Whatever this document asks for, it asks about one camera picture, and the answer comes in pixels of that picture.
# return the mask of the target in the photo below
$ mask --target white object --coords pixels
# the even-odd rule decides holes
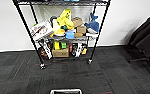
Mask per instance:
[[[48,55],[48,58],[51,59],[51,57],[52,57],[51,51],[50,51],[50,49],[48,48],[48,46],[45,42],[44,42],[43,48],[45,49],[45,52]]]
[[[77,93],[77,94],[82,94],[82,91],[80,89],[61,89],[61,90],[51,90],[50,94],[55,94],[55,92],[62,92],[62,93]]]
[[[81,43],[78,43],[78,47],[77,47],[77,51],[76,51],[76,56],[75,57],[79,57],[80,56],[80,53],[81,53],[81,50],[82,50],[82,44]]]
[[[31,35],[35,41],[52,33],[53,29],[48,21],[41,22],[31,28]]]
[[[90,36],[90,37],[98,37],[98,34],[86,33],[86,36]]]
[[[92,33],[92,34],[98,33],[98,32],[96,32],[95,30],[93,30],[93,29],[91,29],[91,28],[88,28],[87,30],[88,30],[88,32],[90,32],[90,33]]]

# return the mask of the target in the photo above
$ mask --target toy pile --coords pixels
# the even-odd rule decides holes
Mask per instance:
[[[69,43],[68,41],[57,40],[55,37],[63,39],[74,39],[83,36],[91,36],[99,32],[99,23],[95,21],[98,16],[91,15],[91,22],[83,24],[79,17],[71,19],[71,10],[65,9],[59,17],[52,16],[50,22],[44,21],[31,28],[31,35],[40,44],[39,53],[44,60],[52,57],[69,57],[69,53],[75,57],[86,54],[87,44]]]

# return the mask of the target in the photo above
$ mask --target yellow stuffed toy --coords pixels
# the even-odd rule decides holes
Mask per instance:
[[[60,15],[59,18],[56,19],[58,24],[61,26],[66,25],[67,29],[73,30],[74,29],[74,24],[71,21],[71,10],[70,9],[65,9],[62,14]]]

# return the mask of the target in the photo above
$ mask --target cardboard box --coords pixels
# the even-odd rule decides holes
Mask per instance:
[[[86,26],[78,26],[77,27],[77,33],[83,33],[83,34],[85,34],[86,33],[86,29],[87,29]]]
[[[82,33],[74,33],[74,37],[82,37],[83,34]]]
[[[54,50],[52,49],[53,57],[69,57],[69,48]]]
[[[71,21],[74,23],[74,27],[78,27],[83,24],[82,19],[79,17],[75,17],[71,19]]]

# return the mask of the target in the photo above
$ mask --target blue plush toy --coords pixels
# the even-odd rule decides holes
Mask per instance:
[[[94,16],[94,14],[90,13],[91,15],[91,22],[85,23],[84,25],[87,27],[88,32],[90,33],[98,33],[99,32],[99,23],[95,21],[98,16]]]

